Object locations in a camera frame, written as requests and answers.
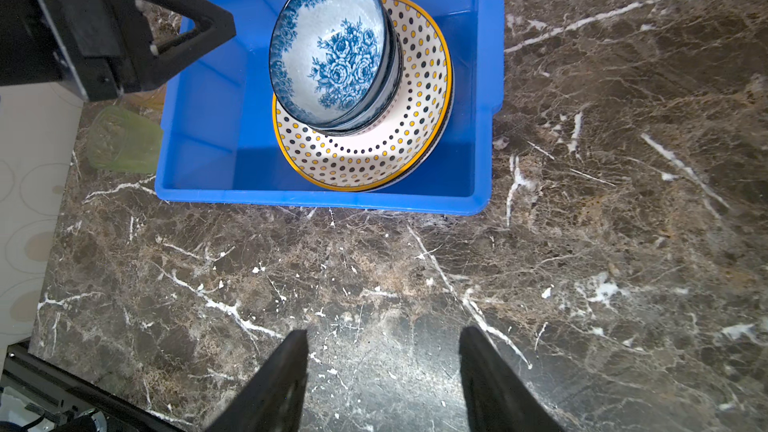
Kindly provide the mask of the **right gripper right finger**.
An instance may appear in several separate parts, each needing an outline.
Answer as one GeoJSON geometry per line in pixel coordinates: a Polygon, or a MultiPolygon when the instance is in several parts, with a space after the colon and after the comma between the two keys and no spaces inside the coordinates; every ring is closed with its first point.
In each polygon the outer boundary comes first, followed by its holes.
{"type": "Polygon", "coordinates": [[[462,330],[459,355],[470,430],[563,431],[479,328],[462,330]]]}

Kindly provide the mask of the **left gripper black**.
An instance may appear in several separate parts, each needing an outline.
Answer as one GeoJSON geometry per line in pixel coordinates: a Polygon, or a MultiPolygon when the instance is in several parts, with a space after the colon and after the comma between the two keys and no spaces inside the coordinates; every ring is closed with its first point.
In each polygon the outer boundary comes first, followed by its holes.
{"type": "Polygon", "coordinates": [[[159,88],[234,35],[207,0],[1,0],[1,85],[114,99],[159,88]]]}

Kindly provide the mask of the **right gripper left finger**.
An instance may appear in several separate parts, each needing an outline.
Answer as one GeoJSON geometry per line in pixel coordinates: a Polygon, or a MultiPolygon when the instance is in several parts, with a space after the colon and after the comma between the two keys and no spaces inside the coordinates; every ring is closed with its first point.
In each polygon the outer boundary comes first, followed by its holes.
{"type": "Polygon", "coordinates": [[[307,332],[290,332],[208,429],[297,431],[306,393],[308,354],[307,332]]]}

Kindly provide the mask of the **green transparent cup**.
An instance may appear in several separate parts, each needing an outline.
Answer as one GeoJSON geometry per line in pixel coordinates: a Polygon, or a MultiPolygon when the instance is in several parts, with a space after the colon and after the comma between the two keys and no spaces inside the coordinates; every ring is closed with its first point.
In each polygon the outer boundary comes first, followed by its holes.
{"type": "Polygon", "coordinates": [[[86,158],[96,169],[154,174],[162,140],[159,124],[133,111],[108,106],[88,128],[86,158]]]}

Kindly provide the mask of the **dotted yellow rim plate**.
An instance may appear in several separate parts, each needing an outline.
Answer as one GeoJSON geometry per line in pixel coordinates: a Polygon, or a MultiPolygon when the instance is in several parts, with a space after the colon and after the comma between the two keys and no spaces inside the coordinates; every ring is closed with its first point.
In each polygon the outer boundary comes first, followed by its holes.
{"type": "Polygon", "coordinates": [[[291,118],[277,98],[272,121],[280,151],[301,177],[337,192],[381,189],[407,177],[443,135],[454,100],[454,69],[436,21],[410,0],[382,0],[403,58],[394,100],[359,134],[329,136],[291,118]]]}

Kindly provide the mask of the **blue floral ceramic bowl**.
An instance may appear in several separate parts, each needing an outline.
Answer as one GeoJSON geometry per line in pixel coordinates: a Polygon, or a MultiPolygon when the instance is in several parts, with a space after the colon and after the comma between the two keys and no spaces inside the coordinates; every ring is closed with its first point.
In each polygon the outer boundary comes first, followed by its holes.
{"type": "Polygon", "coordinates": [[[386,20],[384,45],[374,43],[361,20],[342,22],[342,30],[319,45],[326,60],[313,61],[321,103],[350,105],[341,117],[318,127],[327,135],[354,135],[372,126],[394,100],[402,76],[402,48],[393,21],[386,20]]]}

